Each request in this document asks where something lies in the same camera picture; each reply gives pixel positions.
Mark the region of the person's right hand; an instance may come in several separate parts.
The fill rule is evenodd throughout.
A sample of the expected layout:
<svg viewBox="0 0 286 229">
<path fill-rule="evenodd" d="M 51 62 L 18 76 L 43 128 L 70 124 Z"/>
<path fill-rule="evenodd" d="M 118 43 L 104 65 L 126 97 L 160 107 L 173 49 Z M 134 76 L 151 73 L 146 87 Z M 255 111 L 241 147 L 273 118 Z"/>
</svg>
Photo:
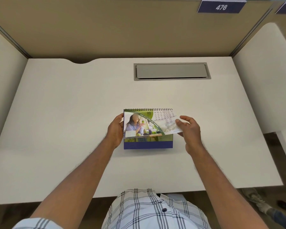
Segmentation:
<svg viewBox="0 0 286 229">
<path fill-rule="evenodd" d="M 181 115 L 180 120 L 189 123 L 186 129 L 181 129 L 182 132 L 178 134 L 185 140 L 187 153 L 194 158 L 206 150 L 202 142 L 200 126 L 189 116 Z"/>
</svg>

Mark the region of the person's left hand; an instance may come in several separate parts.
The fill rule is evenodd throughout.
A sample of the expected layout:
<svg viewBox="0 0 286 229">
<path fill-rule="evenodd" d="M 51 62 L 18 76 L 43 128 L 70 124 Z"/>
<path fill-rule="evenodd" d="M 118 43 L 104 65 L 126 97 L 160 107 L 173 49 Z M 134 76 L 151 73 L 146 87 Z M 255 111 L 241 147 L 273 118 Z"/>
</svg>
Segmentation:
<svg viewBox="0 0 286 229">
<path fill-rule="evenodd" d="M 123 139 L 123 129 L 124 128 L 121 128 L 118 123 L 118 116 L 116 116 L 108 126 L 106 139 L 114 149 L 121 144 Z"/>
</svg>

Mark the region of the spiral desk calendar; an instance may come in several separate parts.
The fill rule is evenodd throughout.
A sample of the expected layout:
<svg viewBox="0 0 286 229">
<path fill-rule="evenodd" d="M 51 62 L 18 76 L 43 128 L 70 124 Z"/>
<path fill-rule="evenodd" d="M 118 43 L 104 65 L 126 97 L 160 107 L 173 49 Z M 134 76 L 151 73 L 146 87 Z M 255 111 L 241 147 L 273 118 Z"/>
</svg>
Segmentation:
<svg viewBox="0 0 286 229">
<path fill-rule="evenodd" d="M 172 149 L 176 125 L 172 108 L 127 108 L 123 110 L 125 150 Z"/>
</svg>

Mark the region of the person's left forearm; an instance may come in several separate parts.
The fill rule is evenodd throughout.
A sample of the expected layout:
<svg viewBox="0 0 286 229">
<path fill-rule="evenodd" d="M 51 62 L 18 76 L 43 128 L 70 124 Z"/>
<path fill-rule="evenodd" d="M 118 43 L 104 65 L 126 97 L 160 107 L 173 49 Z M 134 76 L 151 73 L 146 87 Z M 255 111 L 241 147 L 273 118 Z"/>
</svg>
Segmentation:
<svg viewBox="0 0 286 229">
<path fill-rule="evenodd" d="M 49 219 L 63 229 L 77 229 L 120 143 L 105 137 L 39 204 L 30 218 Z"/>
</svg>

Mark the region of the person's right forearm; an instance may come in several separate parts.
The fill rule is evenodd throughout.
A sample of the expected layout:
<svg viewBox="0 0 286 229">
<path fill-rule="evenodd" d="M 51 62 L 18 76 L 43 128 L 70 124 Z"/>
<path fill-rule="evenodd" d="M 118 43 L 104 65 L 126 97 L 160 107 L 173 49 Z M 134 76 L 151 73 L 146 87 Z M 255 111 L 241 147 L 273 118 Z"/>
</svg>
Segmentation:
<svg viewBox="0 0 286 229">
<path fill-rule="evenodd" d="M 221 229 L 268 229 L 258 213 L 233 187 L 217 163 L 199 143 L 186 143 Z"/>
</svg>

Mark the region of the beige partition panel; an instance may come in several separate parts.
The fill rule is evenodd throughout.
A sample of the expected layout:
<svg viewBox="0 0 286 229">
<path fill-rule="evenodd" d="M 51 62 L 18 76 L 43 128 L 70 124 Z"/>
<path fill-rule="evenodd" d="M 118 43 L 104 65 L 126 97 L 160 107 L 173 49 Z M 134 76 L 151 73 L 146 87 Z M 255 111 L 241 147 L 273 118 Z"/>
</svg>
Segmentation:
<svg viewBox="0 0 286 229">
<path fill-rule="evenodd" d="M 32 58 L 229 56 L 273 4 L 198 13 L 201 0 L 0 0 L 0 27 Z"/>
</svg>

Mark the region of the white plaid shirt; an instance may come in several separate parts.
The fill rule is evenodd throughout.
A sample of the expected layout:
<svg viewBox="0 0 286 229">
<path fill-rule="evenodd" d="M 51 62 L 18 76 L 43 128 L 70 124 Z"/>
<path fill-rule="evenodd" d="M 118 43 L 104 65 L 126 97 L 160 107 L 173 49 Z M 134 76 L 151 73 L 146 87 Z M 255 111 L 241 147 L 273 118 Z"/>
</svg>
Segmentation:
<svg viewBox="0 0 286 229">
<path fill-rule="evenodd" d="M 64 229 L 80 224 L 95 187 L 61 183 L 31 218 L 12 229 Z M 158 196 L 152 189 L 123 191 L 110 205 L 102 229 L 211 229 L 206 215 L 188 201 Z"/>
</svg>

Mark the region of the white sneaker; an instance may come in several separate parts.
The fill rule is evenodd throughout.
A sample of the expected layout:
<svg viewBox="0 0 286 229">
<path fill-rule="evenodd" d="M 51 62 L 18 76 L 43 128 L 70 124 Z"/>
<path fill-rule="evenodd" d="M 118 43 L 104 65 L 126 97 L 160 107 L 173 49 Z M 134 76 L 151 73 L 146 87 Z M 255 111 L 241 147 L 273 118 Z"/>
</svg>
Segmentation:
<svg viewBox="0 0 286 229">
<path fill-rule="evenodd" d="M 260 212 L 267 214 L 273 210 L 273 207 L 271 207 L 265 200 L 263 200 L 255 188 L 243 188 L 242 192 L 249 201 L 253 202 L 258 207 Z"/>
</svg>

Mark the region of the grey metal partition strip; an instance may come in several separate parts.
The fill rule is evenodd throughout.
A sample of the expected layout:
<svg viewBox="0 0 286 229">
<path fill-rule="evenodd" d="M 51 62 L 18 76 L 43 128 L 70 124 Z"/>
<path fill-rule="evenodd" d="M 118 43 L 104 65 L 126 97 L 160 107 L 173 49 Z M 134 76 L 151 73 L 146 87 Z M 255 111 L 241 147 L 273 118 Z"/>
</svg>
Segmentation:
<svg viewBox="0 0 286 229">
<path fill-rule="evenodd" d="M 244 44 L 247 38 L 256 30 L 256 28 L 260 25 L 260 23 L 269 15 L 269 13 L 273 10 L 273 6 L 271 6 L 263 15 L 262 17 L 255 23 L 255 25 L 251 28 L 251 30 L 245 35 L 245 37 L 240 41 L 240 43 L 236 46 L 236 48 L 230 53 L 230 57 L 233 57 L 237 50 Z"/>
<path fill-rule="evenodd" d="M 0 35 L 2 35 L 15 49 L 17 49 L 22 55 L 27 59 L 32 59 L 33 57 L 22 47 L 20 46 L 1 26 L 0 26 Z"/>
</svg>

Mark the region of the blue jeans leg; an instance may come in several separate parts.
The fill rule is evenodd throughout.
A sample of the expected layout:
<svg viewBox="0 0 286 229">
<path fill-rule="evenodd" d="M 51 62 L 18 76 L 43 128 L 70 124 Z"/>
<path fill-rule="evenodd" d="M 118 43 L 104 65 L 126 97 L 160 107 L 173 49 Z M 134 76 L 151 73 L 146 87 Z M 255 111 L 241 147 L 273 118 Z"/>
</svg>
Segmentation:
<svg viewBox="0 0 286 229">
<path fill-rule="evenodd" d="M 269 208 L 266 213 L 271 219 L 286 229 L 286 215 L 275 208 Z"/>
</svg>

